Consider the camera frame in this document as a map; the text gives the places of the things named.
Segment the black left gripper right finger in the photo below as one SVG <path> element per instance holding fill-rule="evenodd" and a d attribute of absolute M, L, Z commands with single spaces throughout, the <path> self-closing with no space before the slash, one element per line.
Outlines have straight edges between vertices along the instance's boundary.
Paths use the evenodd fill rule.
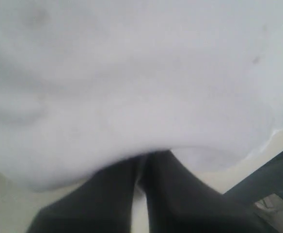
<path fill-rule="evenodd" d="M 170 151 L 146 156 L 142 176 L 152 233 L 274 233 L 251 209 L 192 175 Z"/>

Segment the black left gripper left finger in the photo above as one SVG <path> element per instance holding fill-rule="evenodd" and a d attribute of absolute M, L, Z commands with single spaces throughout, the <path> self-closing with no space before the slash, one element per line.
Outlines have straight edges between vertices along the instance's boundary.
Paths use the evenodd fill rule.
<path fill-rule="evenodd" d="M 42 208 L 29 233 L 128 233 L 141 157 L 97 172 L 62 199 Z"/>

